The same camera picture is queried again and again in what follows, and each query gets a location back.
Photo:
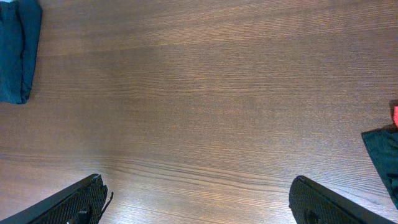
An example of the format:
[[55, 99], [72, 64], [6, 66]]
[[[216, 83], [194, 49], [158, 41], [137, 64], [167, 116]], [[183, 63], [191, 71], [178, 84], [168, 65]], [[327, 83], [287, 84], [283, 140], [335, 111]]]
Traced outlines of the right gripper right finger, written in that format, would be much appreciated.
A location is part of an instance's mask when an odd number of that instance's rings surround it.
[[303, 175], [290, 186], [289, 208], [298, 224], [394, 224]]

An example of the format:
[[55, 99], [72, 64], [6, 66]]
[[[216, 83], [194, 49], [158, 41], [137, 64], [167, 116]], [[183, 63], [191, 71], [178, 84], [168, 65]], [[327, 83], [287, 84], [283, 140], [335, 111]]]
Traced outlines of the navy blue shorts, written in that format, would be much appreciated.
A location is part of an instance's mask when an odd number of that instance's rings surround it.
[[35, 75], [42, 8], [37, 0], [1, 1], [1, 101], [27, 103]]

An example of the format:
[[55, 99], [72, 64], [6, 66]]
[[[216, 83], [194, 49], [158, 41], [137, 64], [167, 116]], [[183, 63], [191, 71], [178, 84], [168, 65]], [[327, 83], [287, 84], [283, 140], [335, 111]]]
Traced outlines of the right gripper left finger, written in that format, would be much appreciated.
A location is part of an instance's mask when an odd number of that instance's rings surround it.
[[91, 174], [1, 224], [98, 224], [108, 207], [108, 188]]

